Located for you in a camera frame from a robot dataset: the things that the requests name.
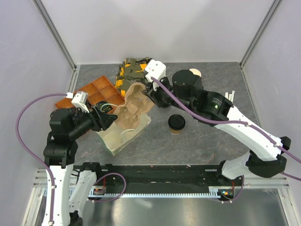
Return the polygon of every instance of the gray table surface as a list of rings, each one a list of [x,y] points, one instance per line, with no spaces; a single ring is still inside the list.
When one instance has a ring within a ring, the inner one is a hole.
[[[118,64],[82,65],[76,89],[102,75],[114,82],[118,67]],[[246,117],[255,121],[255,113],[238,63],[167,63],[166,75],[171,81],[176,71],[190,68],[201,71],[205,90],[221,94],[234,90],[234,105]],[[186,126],[182,133],[173,135],[169,131],[167,120],[176,113],[185,118]],[[218,164],[249,151],[232,136],[199,123],[180,109],[154,106],[148,115],[151,117],[148,127],[115,156],[111,155],[95,132],[90,131],[83,135],[78,139],[79,148],[75,163],[95,161],[115,165]]]

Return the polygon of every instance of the black round object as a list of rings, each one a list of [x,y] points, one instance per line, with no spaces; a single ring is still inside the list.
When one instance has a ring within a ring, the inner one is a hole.
[[[168,125],[172,130],[182,130],[185,127],[185,119],[179,114],[173,114],[168,119]]]

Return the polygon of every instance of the black cap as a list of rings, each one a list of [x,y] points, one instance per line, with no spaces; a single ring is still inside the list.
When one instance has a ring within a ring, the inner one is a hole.
[[[168,125],[172,130],[182,130],[185,127],[185,119],[179,114],[173,114],[168,119]]]

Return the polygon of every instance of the white wall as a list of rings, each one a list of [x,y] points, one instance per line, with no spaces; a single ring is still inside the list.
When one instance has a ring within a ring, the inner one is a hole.
[[[245,66],[247,82],[264,128],[292,140],[301,158],[301,1],[282,1]],[[288,159],[286,173],[301,177],[301,165]],[[290,179],[301,211],[301,182]]]
[[[15,122],[21,109],[44,94],[67,92],[71,68],[32,0],[0,3],[0,225],[20,226],[36,170],[41,167],[19,144]],[[49,115],[59,98],[25,112],[20,133],[43,157]]]
[[[77,64],[240,61],[272,0],[43,0]]]

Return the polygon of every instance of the black and yellow cloth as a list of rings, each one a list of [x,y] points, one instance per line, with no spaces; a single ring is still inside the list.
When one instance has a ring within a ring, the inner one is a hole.
[[[126,58],[126,60],[119,65],[119,71],[116,76],[115,87],[124,97],[128,88],[135,82],[147,84],[143,71],[151,58],[143,59]]]

